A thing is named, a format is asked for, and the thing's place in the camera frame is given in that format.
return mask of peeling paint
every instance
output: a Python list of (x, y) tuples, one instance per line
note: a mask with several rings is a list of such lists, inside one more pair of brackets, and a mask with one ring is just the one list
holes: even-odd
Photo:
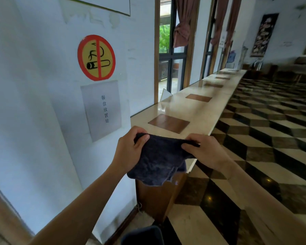
[(111, 28), (116, 29), (120, 24), (119, 14), (114, 13), (114, 12), (110, 12), (109, 21), (110, 21), (110, 24), (112, 25)]
[(72, 0), (59, 0), (62, 16), (66, 24), (73, 16), (81, 17), (83, 20), (89, 16), (90, 23), (100, 24), (104, 27), (103, 21), (100, 16), (91, 12), (90, 5), (78, 3)]

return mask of forearm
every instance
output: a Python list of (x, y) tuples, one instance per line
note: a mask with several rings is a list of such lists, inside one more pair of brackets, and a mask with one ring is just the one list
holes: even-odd
[(30, 244), (85, 244), (111, 194), (124, 176), (124, 172), (113, 165), (49, 222)]
[(245, 208), (252, 210), (283, 244), (306, 244), (306, 225), (235, 162), (229, 165), (229, 183)]

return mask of person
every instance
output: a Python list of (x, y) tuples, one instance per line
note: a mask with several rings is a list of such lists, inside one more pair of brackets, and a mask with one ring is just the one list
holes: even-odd
[[(83, 245), (121, 178), (139, 161), (149, 135), (136, 144), (137, 133), (147, 133), (134, 126), (118, 140), (112, 163), (107, 170), (86, 188), (71, 204), (37, 233), (30, 245)], [(182, 144), (201, 163), (221, 172), (229, 181), (265, 244), (306, 245), (306, 225), (271, 196), (234, 162), (212, 136), (190, 134), (186, 138), (200, 144)]]

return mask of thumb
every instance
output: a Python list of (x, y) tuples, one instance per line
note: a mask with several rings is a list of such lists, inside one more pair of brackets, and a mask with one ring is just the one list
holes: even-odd
[(147, 142), (147, 140), (149, 140), (149, 138), (150, 138), (150, 135), (148, 134), (141, 136), (135, 144), (135, 149), (142, 150), (144, 144)]
[(195, 147), (195, 146), (192, 146), (192, 145), (190, 145), (190, 144), (187, 144), (187, 143), (183, 143), (182, 145), (181, 145), (181, 148), (183, 149), (183, 150), (185, 150), (185, 151), (187, 151), (188, 153), (190, 153), (190, 154), (193, 154), (194, 155), (194, 153), (197, 151), (197, 147)]

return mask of hand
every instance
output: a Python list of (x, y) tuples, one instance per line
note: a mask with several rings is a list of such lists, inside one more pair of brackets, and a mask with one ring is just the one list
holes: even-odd
[(118, 140), (111, 165), (121, 170), (123, 174), (128, 173), (138, 163), (142, 148), (150, 138), (150, 135), (144, 135), (135, 144), (134, 138), (137, 133), (147, 133), (147, 131), (134, 126)]
[(194, 155), (207, 167), (223, 173), (227, 179), (230, 178), (233, 165), (236, 163), (228, 156), (215, 137), (192, 133), (186, 139), (193, 140), (201, 146), (195, 147), (184, 143), (181, 148)]

